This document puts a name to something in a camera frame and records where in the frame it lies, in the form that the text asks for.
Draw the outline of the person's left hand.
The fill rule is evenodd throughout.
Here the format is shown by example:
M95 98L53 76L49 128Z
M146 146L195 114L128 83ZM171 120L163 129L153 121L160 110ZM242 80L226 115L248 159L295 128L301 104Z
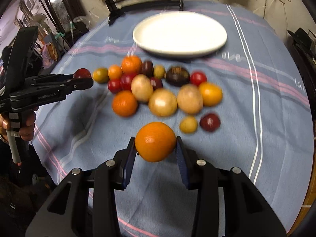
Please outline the person's left hand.
M24 141L30 141L34 137L34 128L35 128L35 120L36 114L38 111L38 107L29 109L23 113L21 123L21 128L19 130L19 135ZM1 138L8 142L7 130L10 129L10 121L8 115L6 113L1 114Z

